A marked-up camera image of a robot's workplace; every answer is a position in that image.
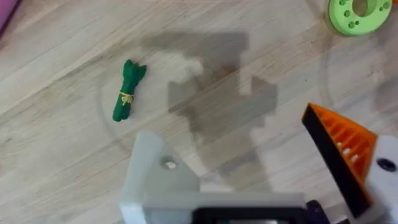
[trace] toy vegetable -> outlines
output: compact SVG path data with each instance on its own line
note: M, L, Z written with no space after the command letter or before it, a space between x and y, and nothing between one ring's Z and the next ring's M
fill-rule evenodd
M123 84L119 92L119 97L113 110L113 120L121 121L127 119L130 115L130 107L134 101L134 90L138 83L144 78L147 66L139 66L127 60L124 63Z

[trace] wooden table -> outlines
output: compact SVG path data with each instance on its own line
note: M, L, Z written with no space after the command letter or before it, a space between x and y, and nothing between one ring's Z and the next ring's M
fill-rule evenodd
M398 134L398 12L340 37L325 1L23 1L0 40L0 223L122 223L143 129L205 190L303 192L340 217L301 115L314 102ZM149 71L115 123L128 58Z

